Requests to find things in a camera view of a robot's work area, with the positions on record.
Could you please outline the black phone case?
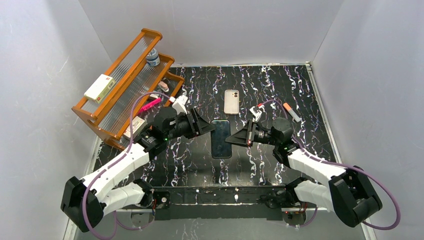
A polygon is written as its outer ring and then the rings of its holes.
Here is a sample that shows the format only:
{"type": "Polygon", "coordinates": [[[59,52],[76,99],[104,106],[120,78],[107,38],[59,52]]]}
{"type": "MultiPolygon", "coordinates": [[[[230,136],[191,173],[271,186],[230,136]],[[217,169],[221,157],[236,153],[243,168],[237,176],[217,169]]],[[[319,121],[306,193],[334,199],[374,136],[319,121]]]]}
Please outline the black phone case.
{"type": "Polygon", "coordinates": [[[226,138],[231,135],[230,122],[226,119],[216,119],[211,121],[215,127],[210,132],[211,156],[214,159],[228,159],[232,157],[232,145],[226,142],[226,138]]]}

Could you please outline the beige phone case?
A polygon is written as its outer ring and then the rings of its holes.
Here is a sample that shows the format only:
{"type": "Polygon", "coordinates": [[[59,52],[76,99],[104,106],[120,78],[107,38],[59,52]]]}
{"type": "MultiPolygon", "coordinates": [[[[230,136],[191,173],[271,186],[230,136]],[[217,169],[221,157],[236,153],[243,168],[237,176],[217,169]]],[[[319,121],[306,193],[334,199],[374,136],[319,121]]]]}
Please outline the beige phone case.
{"type": "Polygon", "coordinates": [[[239,106],[239,91],[235,89],[227,89],[224,91],[224,113],[227,115],[238,115],[239,106]]]}

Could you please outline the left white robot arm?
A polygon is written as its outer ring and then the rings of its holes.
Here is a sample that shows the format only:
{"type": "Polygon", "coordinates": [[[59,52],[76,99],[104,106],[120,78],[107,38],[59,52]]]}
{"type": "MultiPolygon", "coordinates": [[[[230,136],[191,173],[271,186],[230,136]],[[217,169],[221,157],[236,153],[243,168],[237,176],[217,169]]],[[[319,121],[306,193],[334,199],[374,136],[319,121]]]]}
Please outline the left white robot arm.
{"type": "Polygon", "coordinates": [[[148,164],[162,153],[167,142],[179,137],[192,139],[215,130],[196,109],[178,112],[163,107],[114,159],[82,177],[73,176],[64,186],[60,209],[83,232],[96,227],[102,218],[129,205],[148,202],[151,186],[135,180],[124,187],[117,185],[130,173],[148,164]]]}

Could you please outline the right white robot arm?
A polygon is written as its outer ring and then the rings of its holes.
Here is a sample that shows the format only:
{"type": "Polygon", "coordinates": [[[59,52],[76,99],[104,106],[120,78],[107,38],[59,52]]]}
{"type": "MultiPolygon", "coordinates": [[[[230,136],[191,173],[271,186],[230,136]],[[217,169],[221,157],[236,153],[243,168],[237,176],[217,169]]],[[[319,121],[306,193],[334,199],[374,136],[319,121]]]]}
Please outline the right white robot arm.
{"type": "Polygon", "coordinates": [[[288,119],[278,117],[270,129],[249,120],[225,141],[232,145],[251,147],[253,143],[274,147],[272,155],[289,169],[306,174],[285,185],[276,200],[287,204],[312,203],[334,212],[347,226],[355,227],[382,209],[383,204],[369,178],[357,169],[335,166],[326,160],[314,160],[292,139],[288,119]]]}

